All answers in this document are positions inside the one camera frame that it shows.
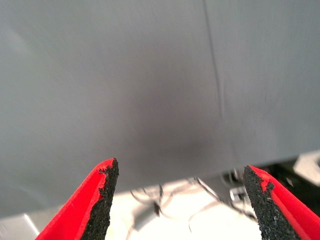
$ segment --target gray wall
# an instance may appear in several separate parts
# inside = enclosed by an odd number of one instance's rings
[[[0,217],[318,149],[320,3],[0,2]]]

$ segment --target gray surface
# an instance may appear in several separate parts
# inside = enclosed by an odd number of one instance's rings
[[[317,1],[0,2],[0,216],[319,148]]]

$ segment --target black rubber tip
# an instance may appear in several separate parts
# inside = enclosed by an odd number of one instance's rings
[[[110,225],[110,209],[119,175],[118,161],[114,159],[112,168],[101,169],[100,173],[105,174],[104,187],[100,189],[102,198],[91,209],[82,240],[104,240]]]
[[[301,239],[271,198],[271,190],[275,186],[269,182],[266,191],[263,192],[260,185],[263,180],[249,166],[244,168],[243,181],[255,215],[258,218],[262,239]]]

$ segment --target red plastic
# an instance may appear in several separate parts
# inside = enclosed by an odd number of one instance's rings
[[[99,188],[106,180],[99,169],[112,167],[114,158],[99,163],[75,190],[61,210],[52,218],[36,240],[79,240],[83,235],[90,212],[100,199]]]
[[[320,218],[269,173],[254,166],[250,167],[263,180],[260,184],[263,191],[269,182],[273,183],[271,198],[301,239],[319,240]]]

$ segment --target white floor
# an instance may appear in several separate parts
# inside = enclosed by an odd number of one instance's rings
[[[174,195],[168,204],[165,204],[173,190],[188,189]],[[157,194],[159,187],[149,187],[146,189]],[[151,215],[151,220],[144,225],[139,232],[133,230],[127,238],[128,230],[133,225],[134,216],[146,208],[137,202],[130,192],[115,194],[110,212],[111,224],[107,230],[107,240],[211,240],[211,239],[261,239],[259,226],[256,222],[237,213],[229,207],[216,202],[212,196],[206,193],[198,185],[188,184],[186,180],[167,183],[163,187],[164,197],[162,207],[164,215],[157,217]],[[143,191],[133,191],[136,196],[148,200]],[[211,208],[203,210],[194,215],[190,221],[190,216],[197,213],[203,207],[211,205]],[[246,211],[252,211],[248,205]],[[0,219],[0,240],[33,240],[39,232],[50,221],[59,207],[47,210],[28,212],[16,216]]]
[[[167,184],[164,188],[164,194],[168,195],[176,186],[185,184],[186,181]],[[155,186],[151,189],[155,191],[158,187]],[[144,196],[143,199],[148,199],[142,191],[134,193],[140,198]],[[167,198],[168,196],[164,197],[162,202],[164,203]],[[188,225],[190,216],[212,202],[216,202],[212,196],[202,188],[193,186],[189,191],[175,195],[170,204],[162,209],[165,215],[171,216],[173,219],[162,215],[155,217],[139,232],[134,230],[128,239],[261,239],[259,226],[256,222],[218,202],[215,205],[212,204],[210,209],[204,210],[192,218],[190,221],[192,232],[190,232]],[[244,207],[246,211],[252,210],[247,205]],[[127,232],[133,224],[133,214],[141,208],[145,208],[145,206],[138,203],[129,192],[115,195],[110,212],[111,224],[105,239],[125,240]]]

